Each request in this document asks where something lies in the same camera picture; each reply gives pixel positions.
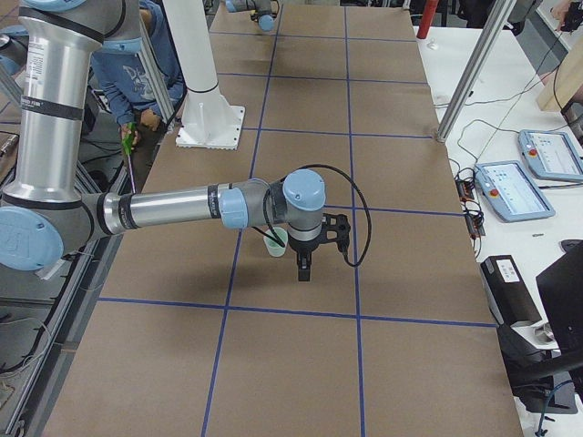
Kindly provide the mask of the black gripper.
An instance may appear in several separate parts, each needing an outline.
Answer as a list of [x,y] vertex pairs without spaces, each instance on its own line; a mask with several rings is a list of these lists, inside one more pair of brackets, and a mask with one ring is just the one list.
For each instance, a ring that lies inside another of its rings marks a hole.
[[320,243],[316,239],[309,241],[292,239],[289,245],[291,249],[296,253],[298,280],[310,281],[312,253],[318,249]]

